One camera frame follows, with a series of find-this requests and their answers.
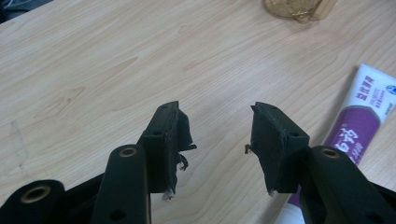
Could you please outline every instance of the black plastic arm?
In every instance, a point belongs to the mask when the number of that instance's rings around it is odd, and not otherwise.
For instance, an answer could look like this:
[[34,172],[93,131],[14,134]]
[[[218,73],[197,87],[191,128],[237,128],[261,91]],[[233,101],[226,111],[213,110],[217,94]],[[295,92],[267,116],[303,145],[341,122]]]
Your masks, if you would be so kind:
[[188,167],[179,152],[191,143],[178,102],[161,105],[136,145],[111,152],[103,174],[68,191],[56,180],[23,186],[1,207],[0,223],[150,223],[150,193],[175,193],[177,166]]
[[277,107],[256,103],[249,148],[270,193],[295,193],[306,223],[395,223],[395,193],[366,179],[344,152],[309,147],[309,136]]

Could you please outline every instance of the metal grommet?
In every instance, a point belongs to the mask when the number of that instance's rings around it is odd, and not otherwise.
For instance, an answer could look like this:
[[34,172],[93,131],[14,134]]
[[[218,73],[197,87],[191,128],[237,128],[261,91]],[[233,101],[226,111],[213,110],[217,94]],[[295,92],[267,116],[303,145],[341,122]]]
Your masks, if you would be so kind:
[[33,189],[29,189],[21,196],[21,202],[23,203],[35,203],[41,199],[47,197],[50,194],[50,187],[46,185],[37,186]]
[[322,153],[332,159],[337,159],[340,157],[340,154],[338,154],[338,152],[333,149],[324,148],[322,149]]
[[137,153],[137,149],[134,147],[127,147],[120,151],[121,157],[132,157]]

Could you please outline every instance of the glass cup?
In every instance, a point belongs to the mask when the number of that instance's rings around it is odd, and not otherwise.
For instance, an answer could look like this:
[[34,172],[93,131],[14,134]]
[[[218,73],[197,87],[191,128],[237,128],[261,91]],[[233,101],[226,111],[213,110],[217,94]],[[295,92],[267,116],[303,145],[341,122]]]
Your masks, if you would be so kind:
[[294,18],[307,23],[321,0],[264,0],[265,7],[271,13],[282,18]]

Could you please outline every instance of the white tube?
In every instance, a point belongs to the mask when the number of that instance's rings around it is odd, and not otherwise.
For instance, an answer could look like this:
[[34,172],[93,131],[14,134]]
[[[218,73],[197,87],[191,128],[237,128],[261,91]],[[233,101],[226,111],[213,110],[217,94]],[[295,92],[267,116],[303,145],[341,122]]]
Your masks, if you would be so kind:
[[[395,105],[396,78],[361,64],[323,145],[344,151],[358,164]],[[299,198],[299,192],[290,196],[275,224],[304,223]]]

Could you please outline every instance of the wooden table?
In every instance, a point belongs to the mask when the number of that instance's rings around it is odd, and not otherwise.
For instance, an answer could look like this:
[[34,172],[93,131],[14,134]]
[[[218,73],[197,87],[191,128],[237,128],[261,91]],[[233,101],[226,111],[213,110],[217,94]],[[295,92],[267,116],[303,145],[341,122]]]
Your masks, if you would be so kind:
[[[269,223],[249,142],[250,105],[277,105],[318,145],[367,63],[396,76],[394,0],[338,0],[301,25],[262,1],[57,0],[0,25],[0,203],[37,179],[67,189],[135,143],[155,109],[179,100],[197,150],[176,197],[152,195],[153,223]],[[396,190],[396,115],[360,164]]]

